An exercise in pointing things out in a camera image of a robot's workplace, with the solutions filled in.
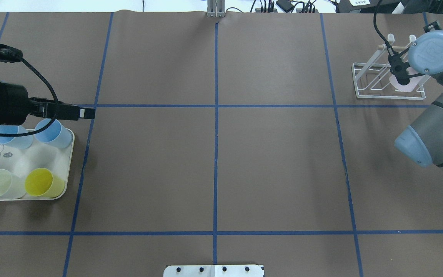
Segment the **white tray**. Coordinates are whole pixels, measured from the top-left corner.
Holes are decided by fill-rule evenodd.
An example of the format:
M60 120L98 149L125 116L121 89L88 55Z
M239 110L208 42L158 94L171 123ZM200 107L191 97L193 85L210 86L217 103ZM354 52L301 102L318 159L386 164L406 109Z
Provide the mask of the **white tray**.
M6 169L25 180L32 170L36 168L47 168L65 181L63 193L54 198L36 197L25 194L18 199L0 198L0 201L54 200L63 196L67 189L69 168L71 166L74 147L74 133L72 130L67 130L72 134L73 140L65 149L57 149L56 147L43 144L36 140L35 137L32 145L27 149L15 149L0 144L0 169Z

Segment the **blue tape grid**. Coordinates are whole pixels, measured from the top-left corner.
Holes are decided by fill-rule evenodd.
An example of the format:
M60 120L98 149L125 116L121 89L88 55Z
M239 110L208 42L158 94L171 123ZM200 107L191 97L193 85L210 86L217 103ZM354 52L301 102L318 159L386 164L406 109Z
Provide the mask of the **blue tape grid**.
M5 30L5 26L8 21L9 12L5 14L5 19L2 23L0 30L0 40ZM329 75L329 84L331 88L332 105L221 105L218 102L218 22L215 24L215 104L214 105L155 105L155 104L98 104L98 97L100 94L100 86L102 84L103 69L105 66L105 60L107 57L107 47L110 38L110 32L112 28L114 13L110 14L109 25L107 30L107 37L105 40L104 52L102 56L102 65L100 67L100 75L97 84L97 91L95 93L95 102L93 104L82 104L83 107L186 107L186 108L214 108L215 109L215 159L214 159L214 198L213 198L213 231L171 231L171 232L78 232L76 228L76 218L78 215L81 191L83 187L83 179L85 173L85 166L88 160L88 150L90 147L90 139L92 136L94 120L90 123L90 129L88 131L87 145L85 149L85 156L83 159L83 167L81 171L80 183L78 187L78 193L76 196L75 209L73 213L72 227L69 232L53 232L53 231L0 231L0 235L68 235L69 242L67 248L67 255L65 259L65 266L63 269L63 277L67 275L67 268L69 265L69 259L71 256L72 244L74 236L87 236L87 235L211 235L213 236L213 263L217 264L217 236L218 235L353 235L355 239L355 250L357 256L357 263L360 277L363 277L360 247L358 242L358 235L408 235L408 234L443 234L442 230L357 230L355 222L355 213L353 210L353 201L351 196L350 181L348 178L348 168L346 166L346 156L343 145L343 138L341 135L341 126L339 122L339 108L426 108L429 105L339 105L336 102L336 94L334 90L334 83L331 73L331 63L329 60L329 52L327 47L327 39L325 33L325 22L323 15L320 14L322 38L325 47L326 64ZM423 13L423 19L427 24L427 16ZM336 120L336 128L338 133L338 140L340 144L341 160L343 162L343 169L346 177L346 187L348 189L348 205L350 208L350 219L352 224L352 230L343 231L218 231L218 112L220 108L332 108L334 109L334 115Z

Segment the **cable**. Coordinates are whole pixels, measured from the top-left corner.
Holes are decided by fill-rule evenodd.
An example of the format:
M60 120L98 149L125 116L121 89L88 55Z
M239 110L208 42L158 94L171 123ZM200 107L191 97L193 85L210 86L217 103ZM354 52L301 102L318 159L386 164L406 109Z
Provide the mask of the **cable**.
M237 9L236 7L229 7L228 9L226 9L225 11L229 10L229 9L236 9L237 11L240 11L241 13L243 13L243 11Z
M313 3L315 3L315 1L316 0L314 0L314 2L303 2L303 1L290 1L290 2L294 2L294 3L296 3L294 6L293 6L293 9L291 10L291 12L293 12L294 10L296 10L296 7L297 7L297 5L298 4L300 4L300 3L302 3L302 11L301 11L301 13L303 13L303 12L305 12L305 9L307 8L309 11L311 11L312 10L312 7L314 7L314 9L315 9L315 5L313 4Z
M296 4L293 6L293 9L291 9L291 12L293 12L293 11L297 11L296 7L297 7L297 5L300 4L300 3L302 3L302 11L303 11L304 8L305 8L305 2L303 2L303 1L290 1L290 2L296 3Z
M253 5L251 6L251 11L250 12L252 12L252 9L254 8L255 2L256 2L256 0L254 0Z
M440 9L440 6L442 6L442 3L443 3L443 0L441 0L441 1L440 1L440 3L438 3L438 6L437 6L437 11L436 11L435 13L437 13L437 14L438 14L438 10Z
M374 12L374 28L375 28L377 34L380 36L380 38L384 41L385 46L387 47L387 49L391 49L392 50L391 44L387 41L387 39L385 39L384 35L382 35L382 33L377 28L377 13L378 13L378 7L380 6L381 3L382 3L382 0L378 0L377 6L376 6L376 10Z
M32 131L32 132L28 132L28 133L0 133L0 137L25 137L27 135L35 135L35 134L40 133L40 132L46 130L47 128L49 128L54 123L54 121L56 121L56 119L58 117L58 112L59 112L58 96L56 95L56 92L52 88L51 84L49 84L49 82L44 78L44 76L42 76L42 74L40 74L40 72L37 71L24 58L21 59L21 62L23 62L23 64L25 64L35 75L37 75L37 77L39 77L39 79L42 82L44 82L44 84L47 86L47 88L51 91L51 95L52 95L52 98L54 99L54 103L57 104L56 105L56 112L54 113L54 116L52 117L51 121L49 121L44 127L40 128L36 131Z
M338 2L337 1L333 1L333 0L327 0L327 1L329 1L329 2L331 2L333 5L335 5L336 7L338 6Z

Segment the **blue tape line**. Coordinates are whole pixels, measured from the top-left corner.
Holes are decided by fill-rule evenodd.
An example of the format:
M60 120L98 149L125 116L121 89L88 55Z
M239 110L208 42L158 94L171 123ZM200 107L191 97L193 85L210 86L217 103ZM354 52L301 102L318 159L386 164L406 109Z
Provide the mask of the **blue tape line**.
M215 105L176 105L176 104L98 104L97 107L140 107L140 108L214 108Z
M332 108L334 105L326 105L326 104L281 104L281 105L268 105L268 104L228 104L228 105L220 105L220 108Z
M6 13L5 15L5 20L3 21L3 25L1 26L1 30L0 30L0 40L1 37L3 36L3 32L5 31L5 27L6 27L6 23L8 21L8 17L9 17L9 12Z
M353 231L218 231L218 235L353 235Z
M103 69L105 67L105 60L107 59L107 49L109 48L110 30L112 28L112 20L114 19L114 13L110 13L109 27L107 28L107 37L105 37L105 46L103 48L102 64L100 65L100 75L98 76L97 93L95 94L95 106L98 104L98 95L100 94L100 86L102 85Z
M322 29L322 39L324 41L324 49L325 49L325 54L326 54L327 73L329 75L329 84L331 86L331 95L333 98L333 105L335 106L334 107L334 117L336 118L336 128L338 131L338 139L339 139L339 143L340 143L341 161L343 162L343 167L345 169L346 188L348 190L348 206L350 207L351 225L353 227L353 231L355 232L353 235L353 238L355 239L355 250L356 250L356 259L358 262L358 273L359 273L360 277L363 277L362 257L360 254L358 235L356 233L355 212L353 209L353 200L351 198L350 179L348 178L348 167L346 166L345 148L343 146L343 137L341 136L341 126L340 126L340 120L339 120L339 114L338 114L338 107L336 105L336 94L334 92L333 76L331 74L331 63L329 61L329 51L327 49L324 17L322 16L322 14L320 14L320 23L321 23L321 29Z
M111 12L110 13L110 18L109 18L109 26L107 28L107 37L105 38L105 46L104 46L103 55L102 55L102 64L100 65L100 73L99 73L99 76L98 76L97 91L95 93L95 104L94 104L95 110L97 110L98 96L100 94L100 85L102 84L103 68L105 66L105 60L107 58L107 47L109 45L110 31L111 31L111 28L112 28L112 20L113 20L113 18L114 18L114 13ZM77 216L78 216L78 208L80 206L81 190L83 188L83 179L85 178L85 168L86 168L87 161L88 161L88 151L90 149L90 139L92 137L92 131L93 131L93 125L94 124L95 124L95 119L92 119L91 122L90 122L90 129L88 130L88 139L87 139L87 145L86 145L86 148L85 148L85 156L83 158L83 167L81 168L80 184L78 186L78 193L76 195L76 203L75 203L74 212L73 212L73 221L72 221L72 226L71 226L71 232L69 234L68 248L67 248L67 252L66 252L65 265L64 265L64 269L63 269L63 277L66 277L66 275L67 275L67 269L68 269L68 265L69 265L69 258L71 256L71 250L72 250L72 246L73 246L74 230L76 228L76 219L77 219Z
M443 230L364 230L358 235L443 234Z
M215 24L215 161L213 181L213 264L218 263L217 231L218 231L218 23Z
M172 232L129 232L129 231L112 231L112 232L74 232L74 235L213 235L212 231L172 231Z
M69 235L70 232L0 231L0 235Z
M337 230L337 231L217 231L217 235L421 235L443 234L439 230ZM71 232L0 231L0 235L70 235ZM73 236L152 236L152 235L213 235L213 231L96 231L74 232Z
M95 104L76 104L95 107ZM428 108L430 105L358 105L358 104L219 104L218 108ZM122 108L215 108L211 104L97 104L97 107Z
M425 26L427 26L428 25L428 19L427 19L426 12L423 12L423 21L425 21Z

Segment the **blue plastic cup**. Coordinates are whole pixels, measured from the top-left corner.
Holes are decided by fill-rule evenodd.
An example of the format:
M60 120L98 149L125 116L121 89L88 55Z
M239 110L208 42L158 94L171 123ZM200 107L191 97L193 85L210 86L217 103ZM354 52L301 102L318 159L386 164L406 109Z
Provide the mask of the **blue plastic cup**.
M49 121L51 121L49 118L40 121L37 126L35 126L35 130L44 127L47 123L49 123ZM73 140L71 133L69 133L69 131L58 120L54 121L54 123L52 123L51 126L44 131L36 133L35 138L39 142L59 149L68 147Z
M0 125L0 133L28 133L22 126ZM0 144L16 149L27 149L32 145L33 137L27 135L25 137L0 137Z

